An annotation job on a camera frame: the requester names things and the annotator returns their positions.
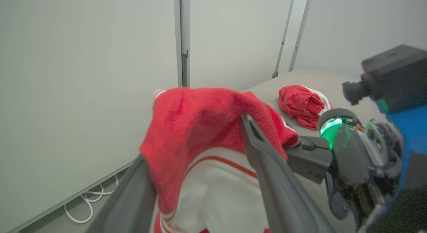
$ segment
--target red and white garment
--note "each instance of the red and white garment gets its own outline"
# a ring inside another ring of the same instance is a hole
[[[269,232],[257,175],[244,155],[240,115],[253,117],[284,160],[282,145],[297,145],[298,134],[251,92],[180,87],[154,98],[140,147],[158,196],[154,232]]]
[[[298,125],[313,131],[318,129],[319,117],[332,108],[325,95],[302,85],[279,90],[279,107],[296,119]]]

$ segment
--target floor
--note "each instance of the floor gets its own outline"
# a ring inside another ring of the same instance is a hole
[[[124,172],[125,170],[117,174],[119,184]],[[105,192],[113,190],[115,187],[114,177],[106,180],[102,185],[105,188]],[[99,186],[92,189],[92,191],[99,190]],[[96,217],[96,213],[98,213],[102,209],[109,196],[110,195],[104,195],[99,201],[91,203],[93,207],[93,217]],[[90,199],[95,199],[96,197],[97,196],[94,195],[89,196]],[[76,199],[70,201],[67,204],[67,208],[70,214],[77,220],[86,219],[90,213],[87,204],[81,199],[81,197],[77,197]],[[85,233],[89,226],[90,221],[85,224],[74,223],[65,214],[64,207],[60,207],[49,215],[46,215],[35,223],[24,228],[20,231],[20,233]]]

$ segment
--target green led light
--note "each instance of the green led light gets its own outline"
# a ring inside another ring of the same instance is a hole
[[[387,103],[386,103],[386,101],[384,100],[384,99],[380,99],[380,100],[378,100],[378,103],[380,104],[380,106],[386,111],[386,112],[388,112],[389,111],[389,107],[388,107],[388,105],[387,105]]]
[[[327,130],[328,128],[331,128],[334,125],[342,125],[343,124],[343,120],[342,119],[334,119],[331,122],[327,122],[325,124],[325,126],[323,126],[323,128],[320,129],[320,134],[323,134],[323,132],[325,132],[325,130]]]

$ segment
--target white fabric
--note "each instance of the white fabric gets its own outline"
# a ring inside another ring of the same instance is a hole
[[[212,148],[190,164],[206,157],[220,157],[255,173],[244,154],[226,148]],[[204,160],[188,172],[180,190],[175,216],[160,223],[177,224],[188,233],[263,233],[268,228],[267,216],[258,180],[229,164]]]
[[[296,131],[286,123],[285,119],[282,118],[282,121],[286,128],[289,128],[296,133]],[[297,146],[299,144],[299,141],[300,140],[298,139],[298,142],[296,142],[294,145],[291,145],[291,148]]]
[[[157,99],[157,97],[159,97],[162,93],[165,93],[166,90],[165,89],[158,89],[154,92],[154,100]]]
[[[319,95],[320,101],[322,101],[322,103],[325,105],[325,107],[319,112],[319,114],[317,114],[318,116],[321,116],[323,113],[331,109],[331,104],[329,104],[328,98],[324,94],[309,87],[305,87],[304,85],[302,85],[302,87],[308,89],[311,93]]]

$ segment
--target white cable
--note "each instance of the white cable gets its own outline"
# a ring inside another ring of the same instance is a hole
[[[86,202],[86,204],[87,204],[87,206],[89,206],[89,210],[90,210],[90,216],[87,218],[87,219],[85,219],[85,220],[83,220],[83,221],[79,221],[79,220],[76,220],[73,216],[71,216],[71,214],[68,212],[68,210],[67,210],[67,204],[65,204],[64,205],[64,210],[65,210],[65,213],[67,214],[67,216],[70,218],[70,220],[72,220],[72,221],[74,221],[74,222],[76,222],[76,223],[79,223],[79,224],[83,224],[83,223],[86,223],[86,222],[88,222],[90,219],[92,219],[92,216],[93,216],[93,208],[92,208],[92,205],[90,204],[90,202],[83,196],[83,195],[80,195],[80,197],[81,198],[83,198],[83,200]]]
[[[90,221],[90,219],[92,219],[92,216],[93,216],[93,208],[92,208],[92,205],[90,203],[91,202],[93,203],[93,202],[99,201],[102,198],[103,195],[111,195],[117,189],[117,186],[119,185],[119,179],[117,178],[116,174],[114,175],[114,178],[116,178],[116,187],[114,188],[114,190],[112,190],[110,192],[104,192],[104,186],[102,186],[102,183],[101,183],[101,184],[99,184],[99,187],[101,187],[101,192],[87,191],[84,194],[80,195],[80,197],[86,202],[87,206],[89,206],[90,215],[89,215],[89,217],[87,219],[85,219],[83,221],[76,220],[68,212],[67,204],[64,204],[65,213],[70,218],[70,220],[72,220],[72,221],[74,221],[74,222],[76,222],[78,224],[84,224],[84,223]],[[95,200],[90,200],[89,197],[87,197],[88,193],[93,194],[93,195],[99,195],[99,197],[96,198]]]

